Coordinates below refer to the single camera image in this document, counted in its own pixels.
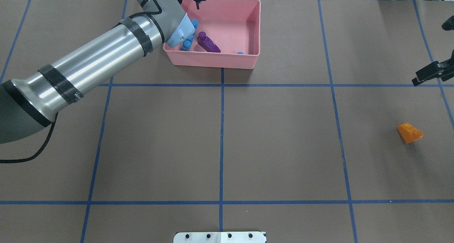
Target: purple object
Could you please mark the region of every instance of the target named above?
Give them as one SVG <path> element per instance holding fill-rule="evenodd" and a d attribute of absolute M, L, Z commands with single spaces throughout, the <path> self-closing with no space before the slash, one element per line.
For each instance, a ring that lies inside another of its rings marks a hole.
<path fill-rule="evenodd" d="M 197 36 L 197 43 L 204 50 L 206 50 L 208 52 L 218 52 L 218 53 L 221 52 L 219 47 L 217 47 L 216 44 L 208 36 L 206 36 L 205 32 L 200 32 L 199 33 L 199 36 Z"/>

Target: light blue joint cap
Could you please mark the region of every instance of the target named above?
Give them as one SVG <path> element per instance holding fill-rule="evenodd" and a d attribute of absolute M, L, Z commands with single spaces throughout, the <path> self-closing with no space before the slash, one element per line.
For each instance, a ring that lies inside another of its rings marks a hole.
<path fill-rule="evenodd" d="M 178 25 L 177 29 L 166 43 L 173 48 L 188 39 L 192 34 L 194 34 L 194 32 L 195 28 L 193 26 L 193 23 L 186 13 L 183 17 L 183 20 L 180 22 L 180 25 Z"/>

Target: orange object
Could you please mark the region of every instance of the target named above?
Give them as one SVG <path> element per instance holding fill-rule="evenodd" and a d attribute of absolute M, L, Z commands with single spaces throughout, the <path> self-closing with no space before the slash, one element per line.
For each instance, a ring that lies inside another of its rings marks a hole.
<path fill-rule="evenodd" d="M 404 123 L 397 127 L 399 130 L 400 135 L 404 139 L 405 143 L 411 143 L 416 141 L 424 136 L 422 130 L 418 130 L 417 128 L 413 127 L 410 123 Z"/>

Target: silver metal cylinder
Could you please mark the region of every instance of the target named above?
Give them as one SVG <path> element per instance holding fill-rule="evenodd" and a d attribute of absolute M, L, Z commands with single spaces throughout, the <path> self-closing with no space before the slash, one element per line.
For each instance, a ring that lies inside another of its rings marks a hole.
<path fill-rule="evenodd" d="M 162 44 L 159 30 L 147 16 L 133 19 L 149 36 L 153 47 Z M 124 25 L 71 52 L 51 65 L 72 83 L 82 94 L 108 80 L 120 70 L 143 57 L 143 49 L 136 37 Z M 57 93 L 41 73 L 26 80 L 12 80 L 30 103 L 48 120 L 68 103 Z"/>

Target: gray table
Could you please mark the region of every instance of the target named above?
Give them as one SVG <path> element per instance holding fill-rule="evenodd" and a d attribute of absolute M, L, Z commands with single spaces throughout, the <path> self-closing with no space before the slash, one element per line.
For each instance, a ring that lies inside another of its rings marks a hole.
<path fill-rule="evenodd" d="M 134 0 L 0 9 L 2 82 L 141 11 Z M 254 70 L 178 67 L 155 50 L 64 109 L 37 159 L 0 166 L 0 241 L 170 243 L 218 230 L 451 241 L 454 80 L 411 79 L 450 56 L 441 23 L 453 14 L 453 2 L 266 0 Z M 405 144 L 405 122 L 425 136 Z M 30 156 L 46 134 L 0 145 L 1 158 Z"/>

